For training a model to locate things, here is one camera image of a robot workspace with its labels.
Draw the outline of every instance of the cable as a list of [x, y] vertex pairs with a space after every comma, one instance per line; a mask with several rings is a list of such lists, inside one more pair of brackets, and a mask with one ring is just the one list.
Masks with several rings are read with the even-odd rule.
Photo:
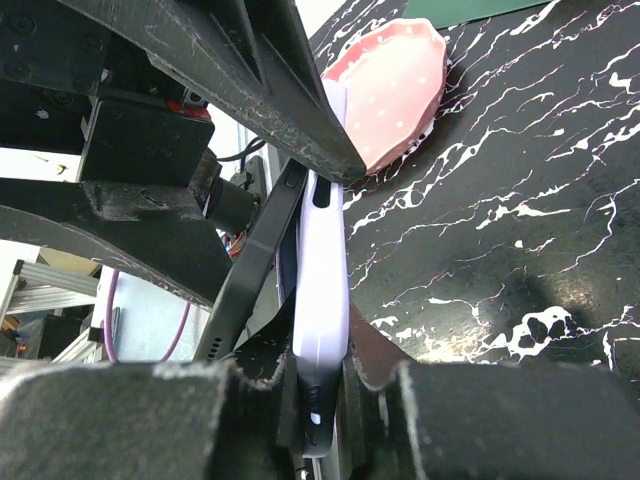
[[[111, 277], [111, 283], [109, 285], [109, 292], [107, 294], [107, 311], [104, 317], [104, 346], [107, 350], [107, 357], [109, 357], [109, 361], [113, 363], [118, 362], [118, 354], [116, 353], [115, 345], [113, 344], [113, 300], [116, 296], [116, 287], [118, 286], [118, 277], [120, 276], [120, 272], [118, 270], [113, 271], [113, 276]], [[187, 318], [189, 317], [189, 311], [191, 310], [191, 304], [187, 302], [184, 306], [184, 311], [182, 312], [182, 318], [180, 319], [180, 325], [178, 326], [178, 331], [176, 332], [175, 337], [171, 341], [171, 345], [169, 345], [169, 349], [159, 360], [160, 362], [166, 362], [169, 357], [173, 354], [173, 351], [176, 349], [178, 342], [180, 341], [180, 337], [182, 336], [182, 332], [184, 331], [184, 327], [187, 324]]]
[[256, 153], [266, 144], [267, 142], [265, 142], [264, 140], [260, 140], [258, 137], [256, 137], [247, 144], [247, 147], [243, 151], [236, 153], [235, 155], [231, 155], [230, 157], [216, 158], [216, 160], [218, 162], [224, 163], [224, 162], [235, 162], [236, 160], [246, 159], [247, 156], [251, 155], [252, 153]]

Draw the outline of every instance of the pink dish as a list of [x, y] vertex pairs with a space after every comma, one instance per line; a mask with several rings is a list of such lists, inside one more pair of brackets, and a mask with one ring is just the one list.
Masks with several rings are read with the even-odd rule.
[[427, 130], [444, 91], [446, 42], [425, 19], [364, 35], [324, 73], [347, 87], [345, 129], [371, 174]]

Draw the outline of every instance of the table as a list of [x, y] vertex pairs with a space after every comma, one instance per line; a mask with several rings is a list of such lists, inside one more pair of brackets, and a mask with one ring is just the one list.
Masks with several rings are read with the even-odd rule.
[[[404, 3], [347, 1], [320, 71]], [[639, 2], [556, 0], [441, 32], [433, 133], [345, 204], [352, 300], [406, 352], [601, 365], [640, 393], [638, 25]]]

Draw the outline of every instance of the screw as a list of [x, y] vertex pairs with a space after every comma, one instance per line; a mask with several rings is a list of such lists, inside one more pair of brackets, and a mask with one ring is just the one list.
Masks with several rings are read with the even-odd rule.
[[64, 92], [56, 92], [53, 94], [53, 101], [58, 105], [69, 105], [73, 99]]
[[80, 39], [82, 49], [87, 53], [100, 53], [104, 44], [94, 35], [85, 35]]
[[76, 77], [71, 85], [80, 93], [87, 93], [93, 88], [93, 82], [87, 77]]
[[29, 65], [21, 62], [20, 60], [9, 60], [4, 65], [4, 72], [11, 78], [21, 80], [29, 76], [31, 69], [29, 68]]
[[9, 28], [18, 35], [31, 35], [36, 30], [36, 24], [22, 13], [14, 13], [9, 17]]

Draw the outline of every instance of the black cable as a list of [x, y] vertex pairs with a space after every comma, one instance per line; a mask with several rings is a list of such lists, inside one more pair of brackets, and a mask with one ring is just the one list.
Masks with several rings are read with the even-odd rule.
[[246, 159], [247, 156], [251, 155], [252, 153], [256, 153], [266, 144], [267, 142], [265, 142], [264, 140], [260, 140], [258, 137], [256, 137], [249, 142], [249, 144], [247, 145], [247, 148], [245, 148], [243, 151], [236, 153], [235, 155], [231, 155], [230, 157], [217, 158], [216, 160], [218, 162], [235, 162], [236, 160], [243, 160], [243, 159]]

